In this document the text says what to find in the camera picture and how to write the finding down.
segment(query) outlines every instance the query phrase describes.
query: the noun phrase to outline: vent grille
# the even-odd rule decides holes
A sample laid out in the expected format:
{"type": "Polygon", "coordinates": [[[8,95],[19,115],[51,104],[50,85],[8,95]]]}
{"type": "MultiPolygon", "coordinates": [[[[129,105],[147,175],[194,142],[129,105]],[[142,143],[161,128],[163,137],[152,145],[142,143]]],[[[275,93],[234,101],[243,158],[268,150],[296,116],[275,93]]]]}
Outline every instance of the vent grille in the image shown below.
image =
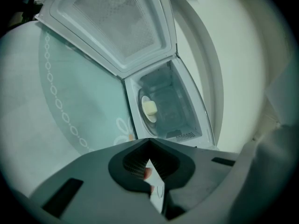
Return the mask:
{"type": "Polygon", "coordinates": [[[165,180],[179,168],[178,157],[150,141],[126,155],[122,164],[131,175],[143,180],[149,159],[162,180],[165,180]]]}
{"type": "Polygon", "coordinates": [[[181,141],[192,139],[194,137],[195,137],[195,135],[192,132],[189,132],[189,133],[179,135],[176,138],[177,138],[177,142],[181,142],[181,141]]]}
{"type": "Polygon", "coordinates": [[[171,62],[168,61],[168,62],[166,62],[166,64],[167,64],[167,67],[171,70],[171,62]]]}

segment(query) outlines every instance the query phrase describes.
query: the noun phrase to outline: open lid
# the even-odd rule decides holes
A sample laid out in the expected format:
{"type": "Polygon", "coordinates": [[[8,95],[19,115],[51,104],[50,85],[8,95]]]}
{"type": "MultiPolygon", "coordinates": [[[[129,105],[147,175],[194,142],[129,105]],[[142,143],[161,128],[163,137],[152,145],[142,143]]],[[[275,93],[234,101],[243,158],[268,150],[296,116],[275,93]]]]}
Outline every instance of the open lid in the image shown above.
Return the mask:
{"type": "Polygon", "coordinates": [[[36,18],[122,78],[176,52],[169,0],[46,0],[36,18]]]}

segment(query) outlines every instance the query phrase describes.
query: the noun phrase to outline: decorative pattern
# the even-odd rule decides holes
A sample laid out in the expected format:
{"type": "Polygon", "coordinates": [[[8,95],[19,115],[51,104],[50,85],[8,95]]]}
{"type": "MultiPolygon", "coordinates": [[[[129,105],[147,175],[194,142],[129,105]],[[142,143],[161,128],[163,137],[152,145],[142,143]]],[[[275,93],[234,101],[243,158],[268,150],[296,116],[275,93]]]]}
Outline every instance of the decorative pattern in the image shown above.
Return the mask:
{"type": "Polygon", "coordinates": [[[124,135],[117,137],[114,140],[113,145],[118,145],[135,139],[130,118],[128,119],[128,125],[122,118],[117,118],[116,125],[124,135]]]}
{"type": "MultiPolygon", "coordinates": [[[[48,71],[47,80],[50,84],[50,91],[51,91],[52,95],[55,98],[55,105],[56,105],[57,109],[60,110],[60,112],[61,112],[62,120],[66,124],[68,124],[68,126],[70,127],[70,132],[72,133],[72,135],[77,137],[79,144],[82,147],[86,148],[89,152],[92,152],[92,151],[94,151],[94,149],[92,149],[88,146],[87,141],[84,138],[80,137],[78,129],[71,124],[70,116],[63,110],[63,104],[62,104],[61,100],[58,97],[58,91],[57,91],[56,86],[54,85],[54,77],[53,77],[53,74],[51,73],[51,63],[50,63],[50,53],[49,53],[49,49],[50,49],[50,44],[49,44],[50,36],[49,36],[49,34],[50,34],[50,30],[47,30],[46,31],[46,37],[45,37],[45,46],[44,46],[45,47],[45,54],[44,54],[44,57],[46,58],[45,68],[48,71]]],[[[75,47],[70,46],[70,44],[68,42],[65,44],[65,46],[68,49],[72,49],[72,50],[76,49],[75,47]]]]}

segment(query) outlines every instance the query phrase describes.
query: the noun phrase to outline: circle pattern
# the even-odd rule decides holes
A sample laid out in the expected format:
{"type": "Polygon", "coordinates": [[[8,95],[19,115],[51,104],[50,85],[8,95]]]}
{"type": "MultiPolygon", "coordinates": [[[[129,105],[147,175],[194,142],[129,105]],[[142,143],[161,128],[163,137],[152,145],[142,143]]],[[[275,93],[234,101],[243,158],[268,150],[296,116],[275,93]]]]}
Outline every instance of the circle pattern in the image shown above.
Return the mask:
{"type": "MultiPolygon", "coordinates": [[[[50,49],[50,44],[49,44],[50,36],[49,36],[49,34],[50,34],[50,33],[51,33],[50,30],[47,30],[47,31],[46,31],[46,37],[45,37],[45,42],[46,42],[46,43],[45,43],[45,46],[44,46],[46,51],[45,51],[44,57],[46,58],[45,68],[48,70],[47,80],[48,80],[49,83],[50,83],[50,91],[51,91],[52,95],[55,97],[55,105],[56,105],[56,107],[62,112],[62,114],[61,114],[61,118],[62,118],[62,120],[63,120],[66,124],[69,125],[69,127],[70,127],[70,132],[71,132],[74,136],[76,136],[76,137],[78,138],[78,142],[79,142],[79,144],[80,144],[82,147],[86,148],[86,149],[88,150],[88,152],[93,152],[94,149],[92,149],[92,148],[90,148],[90,147],[88,146],[87,141],[79,136],[79,131],[78,131],[78,129],[77,129],[75,126],[73,126],[73,125],[71,124],[70,116],[69,116],[66,112],[63,111],[63,109],[62,109],[62,108],[63,108],[62,102],[61,102],[61,100],[57,97],[58,91],[57,91],[56,86],[53,84],[54,77],[53,77],[53,74],[51,73],[51,67],[52,67],[52,66],[51,66],[51,63],[49,62],[49,59],[50,59],[50,53],[49,53],[49,49],[50,49]]],[[[75,47],[70,47],[68,43],[65,44],[65,46],[66,46],[68,49],[72,49],[72,50],[75,50],[75,49],[76,49],[75,47]]]]}

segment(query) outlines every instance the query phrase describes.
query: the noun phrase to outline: hand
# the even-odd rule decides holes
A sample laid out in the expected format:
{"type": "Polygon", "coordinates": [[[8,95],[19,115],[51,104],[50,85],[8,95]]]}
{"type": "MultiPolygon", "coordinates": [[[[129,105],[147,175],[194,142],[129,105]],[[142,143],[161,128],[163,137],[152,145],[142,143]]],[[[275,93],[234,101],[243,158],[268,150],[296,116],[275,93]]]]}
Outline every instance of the hand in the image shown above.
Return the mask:
{"type": "MultiPolygon", "coordinates": [[[[147,179],[150,177],[152,173],[152,169],[151,168],[145,168],[145,171],[144,171],[144,176],[143,176],[143,179],[147,179]]],[[[150,192],[152,193],[154,191],[155,187],[154,186],[150,186],[150,192]]]]}

